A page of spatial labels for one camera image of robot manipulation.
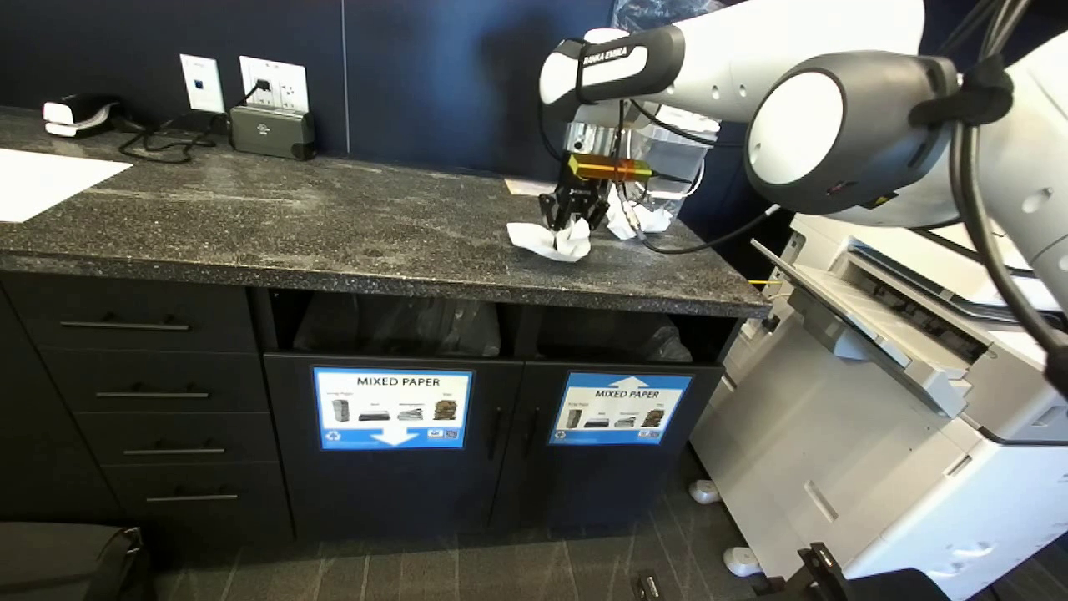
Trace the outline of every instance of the cabinet drawer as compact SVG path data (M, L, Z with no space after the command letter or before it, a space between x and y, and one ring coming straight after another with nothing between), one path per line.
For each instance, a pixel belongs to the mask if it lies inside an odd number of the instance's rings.
M72 410L266 410L253 355L48 350Z
M230 548L292 533L277 464L111 467L105 477L159 548Z
M28 350L23 331L0 289L0 350Z
M101 464L275 460L266 414L80 414Z
M129 280L10 280L40 348L253 350L245 289Z

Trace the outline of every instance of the small object on counter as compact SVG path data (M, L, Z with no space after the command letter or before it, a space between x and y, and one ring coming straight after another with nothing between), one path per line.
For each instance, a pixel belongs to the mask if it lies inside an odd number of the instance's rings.
M111 120L111 110L121 104L112 93L65 93L40 108L43 131L53 135L80 135Z
M507 222L507 240L510 247L524 247L557 264L577 264L593 247L587 221L571 221L565 230L547 230L539 222Z
M310 114L280 108L233 108L230 141L241 152L310 159L312 128Z

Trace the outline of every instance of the drawer handle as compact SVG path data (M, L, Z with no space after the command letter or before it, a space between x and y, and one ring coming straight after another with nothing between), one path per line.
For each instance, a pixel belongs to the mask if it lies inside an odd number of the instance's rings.
M146 504L238 504L238 495L158 495Z
M123 458L221 458L228 448L123 448Z
M207 399L207 391L95 391L95 399Z
M186 332L190 322L181 319L59 319L70 331L144 331L144 332Z

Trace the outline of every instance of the blue sign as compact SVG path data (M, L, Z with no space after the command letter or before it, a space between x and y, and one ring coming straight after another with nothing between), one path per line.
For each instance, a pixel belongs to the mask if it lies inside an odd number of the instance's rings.
M312 366L325 451L461 451L469 371Z
M687 387L687 372L571 372L550 445L662 445Z

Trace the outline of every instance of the floor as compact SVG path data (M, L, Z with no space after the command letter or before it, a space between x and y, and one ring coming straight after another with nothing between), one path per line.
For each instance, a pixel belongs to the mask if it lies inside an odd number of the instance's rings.
M721 564L721 549L742 540L726 509L687 496L698 475L698 460L687 458L655 514L618 537L256 548L167 572L158 588L159 601L642 601L636 576L655 573L663 601L755 596L755 581L738 581ZM978 601L1063 596L1068 540Z

